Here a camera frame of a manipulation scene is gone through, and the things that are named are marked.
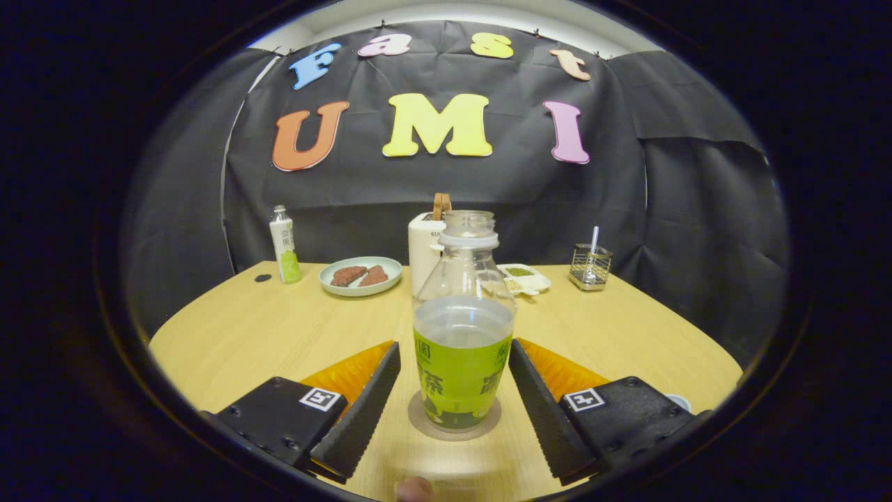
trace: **black backdrop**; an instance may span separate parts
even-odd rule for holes
[[[508,36],[514,55],[482,57],[477,32]],[[412,36],[410,51],[362,58],[370,39]],[[293,90],[289,67],[332,42],[328,73]],[[550,49],[585,61],[591,80]],[[435,192],[496,213],[502,263],[568,264],[574,242],[601,227],[613,273],[672,308],[746,366],[776,326],[786,285],[786,216],[764,147],[727,99],[665,52],[603,60],[515,29],[426,21],[366,29],[272,63],[245,49],[183,98],[147,147],[123,226],[123,270],[149,333],[232,273],[274,259],[274,204],[294,219],[302,261],[386,255],[408,264],[406,226]],[[457,94],[486,96],[488,157],[443,147],[385,157],[390,96],[418,92],[439,111]],[[272,163],[279,117],[310,111],[298,149],[312,146],[316,110],[346,100],[334,147],[314,167]],[[555,159],[543,101],[582,111],[586,164]]]

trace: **white appliance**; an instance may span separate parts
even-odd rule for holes
[[[446,222],[435,220],[434,213],[421,213],[409,222],[409,272],[412,296],[425,285],[425,280],[440,261],[443,246],[438,244]]]

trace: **brown food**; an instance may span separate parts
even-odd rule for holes
[[[368,269],[368,275],[363,278],[359,286],[371,286],[373,284],[384,282],[385,280],[387,280],[387,274],[384,273],[384,269],[381,268],[381,265],[375,265],[374,267]]]
[[[362,274],[366,273],[366,270],[368,270],[366,267],[344,267],[334,273],[332,286],[339,286],[341,288],[350,286],[350,283],[362,277]]]

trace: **wooden table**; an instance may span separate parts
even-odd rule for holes
[[[346,489],[393,500],[395,482],[420,475],[434,484],[438,502],[522,500],[562,490],[507,368],[497,392],[500,422],[481,438],[439,441],[409,423],[418,379],[408,267],[394,288],[359,298],[325,292],[317,279],[323,267],[301,264],[303,279],[285,285],[275,262],[257,264],[176,313],[149,349],[195,408],[216,413],[273,376],[298,381],[395,339],[402,371]],[[515,336],[610,380],[641,377],[686,397],[693,413],[718,406],[734,389],[741,371],[731,356],[656,300],[614,276],[604,291],[581,292],[567,277],[568,265],[535,268],[552,287],[518,298]],[[255,282],[262,273],[273,279]]]

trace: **blue letter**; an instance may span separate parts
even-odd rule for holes
[[[331,64],[335,60],[331,53],[340,48],[341,44],[335,42],[289,66],[288,69],[294,70],[294,73],[297,74],[297,83],[294,84],[294,90],[302,88],[328,73],[328,68],[320,68],[320,66]]]

